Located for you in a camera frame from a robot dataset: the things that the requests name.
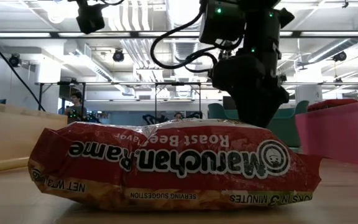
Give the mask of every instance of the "wooden floor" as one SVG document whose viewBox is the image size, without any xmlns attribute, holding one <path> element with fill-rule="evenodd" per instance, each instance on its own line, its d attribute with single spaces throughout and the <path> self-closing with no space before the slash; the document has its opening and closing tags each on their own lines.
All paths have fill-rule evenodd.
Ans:
<svg viewBox="0 0 358 224">
<path fill-rule="evenodd" d="M 8 224 L 358 224 L 358 166 L 323 161 L 310 202 L 236 212 L 113 213 L 41 194 L 25 169 L 0 173 L 0 223 Z"/>
</svg>

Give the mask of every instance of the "fluorescent light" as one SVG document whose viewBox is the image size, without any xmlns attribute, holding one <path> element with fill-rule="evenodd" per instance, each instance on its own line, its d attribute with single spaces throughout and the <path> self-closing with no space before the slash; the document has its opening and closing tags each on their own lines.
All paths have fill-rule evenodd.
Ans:
<svg viewBox="0 0 358 224">
<path fill-rule="evenodd" d="M 192 99 L 186 99 L 186 100 L 181 100 L 181 99 L 174 99 L 174 100 L 168 100 L 168 102 L 192 102 Z"/>
<path fill-rule="evenodd" d="M 200 41 L 198 39 L 164 39 L 164 43 L 199 43 Z"/>
<path fill-rule="evenodd" d="M 123 102 L 123 101 L 138 101 L 138 100 L 113 100 L 113 101 L 121 101 L 121 102 Z"/>
<path fill-rule="evenodd" d="M 291 31 L 280 31 L 280 36 L 282 37 L 289 37 L 292 35 Z"/>
<path fill-rule="evenodd" d="M 91 34 L 83 34 L 81 32 L 59 32 L 60 37 L 130 37 L 129 32 L 94 32 Z"/>
<path fill-rule="evenodd" d="M 13 37 L 13 38 L 19 38 L 19 37 L 50 37 L 50 34 L 48 32 L 0 32 L 0 37 Z"/>
<path fill-rule="evenodd" d="M 161 35 L 163 35 L 165 32 L 139 32 L 139 37 L 159 37 Z M 191 36 L 194 38 L 198 38 L 198 36 L 200 35 L 199 31 L 179 31 L 176 32 L 170 36 L 168 36 L 167 38 L 172 38 L 172 37 L 187 37 L 187 36 Z"/>
<path fill-rule="evenodd" d="M 86 100 L 87 102 L 108 102 L 109 100 Z"/>
<path fill-rule="evenodd" d="M 322 37 L 347 37 L 347 36 L 358 36 L 358 31 L 316 31 L 316 32 L 302 32 L 302 37 L 316 37 L 316 36 L 322 36 Z"/>
<path fill-rule="evenodd" d="M 150 82 L 119 82 L 120 85 L 155 85 Z"/>
<path fill-rule="evenodd" d="M 112 83 L 86 83 L 87 85 L 111 85 Z"/>
</svg>

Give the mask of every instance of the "red noodle package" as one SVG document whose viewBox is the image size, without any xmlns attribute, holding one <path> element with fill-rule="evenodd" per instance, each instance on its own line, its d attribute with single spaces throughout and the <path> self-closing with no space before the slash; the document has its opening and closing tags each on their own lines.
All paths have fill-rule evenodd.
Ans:
<svg viewBox="0 0 358 224">
<path fill-rule="evenodd" d="M 42 133 L 29 172 L 43 193 L 106 210 L 218 210 L 311 200 L 319 162 L 233 121 L 73 123 Z"/>
</svg>

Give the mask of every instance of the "maruchan logo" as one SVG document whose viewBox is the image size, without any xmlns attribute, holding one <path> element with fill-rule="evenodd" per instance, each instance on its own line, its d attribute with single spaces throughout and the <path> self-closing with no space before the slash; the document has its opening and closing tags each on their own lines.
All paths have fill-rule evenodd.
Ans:
<svg viewBox="0 0 358 224">
<path fill-rule="evenodd" d="M 41 175 L 40 170 L 33 168 L 31 169 L 31 178 L 37 182 L 44 182 L 46 177 Z"/>
<path fill-rule="evenodd" d="M 238 174 L 247 179 L 265 179 L 269 175 L 284 175 L 290 168 L 288 149 L 274 140 L 260 143 L 255 152 L 137 149 L 134 153 L 118 146 L 77 141 L 71 145 L 68 155 L 118 162 L 127 172 L 132 166 L 141 172 L 172 172 L 181 179 L 195 173 Z"/>
</svg>

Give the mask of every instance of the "person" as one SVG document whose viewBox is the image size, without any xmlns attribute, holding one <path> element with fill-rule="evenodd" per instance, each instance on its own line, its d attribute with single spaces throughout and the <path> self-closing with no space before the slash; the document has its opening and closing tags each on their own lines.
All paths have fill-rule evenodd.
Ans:
<svg viewBox="0 0 358 224">
<path fill-rule="evenodd" d="M 58 114 L 65 114 L 66 109 L 60 108 L 58 111 Z"/>
<path fill-rule="evenodd" d="M 70 96 L 71 102 L 74 104 L 73 106 L 66 108 L 65 115 L 68 116 L 68 124 L 80 121 L 80 117 L 82 117 L 84 114 L 86 115 L 86 108 L 84 107 L 84 110 L 81 112 L 82 109 L 82 94 L 81 92 L 75 92 L 72 93 Z"/>
<path fill-rule="evenodd" d="M 181 112 L 177 112 L 174 115 L 175 119 L 183 119 L 183 114 Z"/>
</svg>

